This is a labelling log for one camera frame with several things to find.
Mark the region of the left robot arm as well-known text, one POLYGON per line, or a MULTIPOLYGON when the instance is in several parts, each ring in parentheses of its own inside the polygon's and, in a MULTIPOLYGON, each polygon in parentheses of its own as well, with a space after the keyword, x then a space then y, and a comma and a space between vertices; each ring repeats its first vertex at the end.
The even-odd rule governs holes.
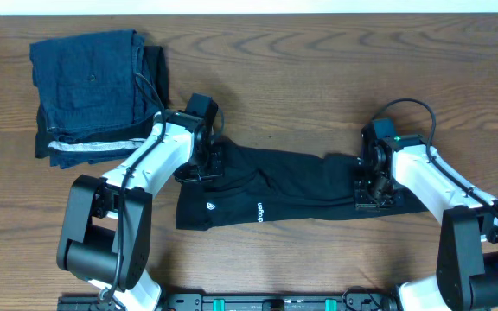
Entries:
POLYGON ((152 201, 173 174, 201 179, 220 135, 221 109, 165 110, 151 133, 116 168, 99 178, 81 175, 71 186, 57 264, 99 289, 95 296, 62 296, 59 310, 158 310, 162 287, 146 269, 152 201))

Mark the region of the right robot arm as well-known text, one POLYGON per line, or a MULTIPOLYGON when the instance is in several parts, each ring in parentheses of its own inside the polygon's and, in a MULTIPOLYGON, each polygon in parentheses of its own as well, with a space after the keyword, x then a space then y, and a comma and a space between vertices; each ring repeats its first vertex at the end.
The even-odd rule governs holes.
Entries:
POLYGON ((399 285, 400 310, 489 310, 498 307, 498 199, 467 181, 420 135, 362 136, 359 207, 394 207, 413 194, 441 226, 433 276, 399 285))

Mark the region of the black t-shirt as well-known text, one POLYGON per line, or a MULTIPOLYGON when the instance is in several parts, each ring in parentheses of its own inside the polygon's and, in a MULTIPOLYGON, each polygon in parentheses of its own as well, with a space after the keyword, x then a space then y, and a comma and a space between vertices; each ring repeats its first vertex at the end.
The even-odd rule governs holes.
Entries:
POLYGON ((291 219, 366 219, 425 210, 407 190, 396 196, 392 206, 357 208, 354 184, 361 164, 354 155, 319 157, 253 149, 226 139, 214 147, 221 152, 223 174, 181 185, 176 205, 179 230, 291 219))

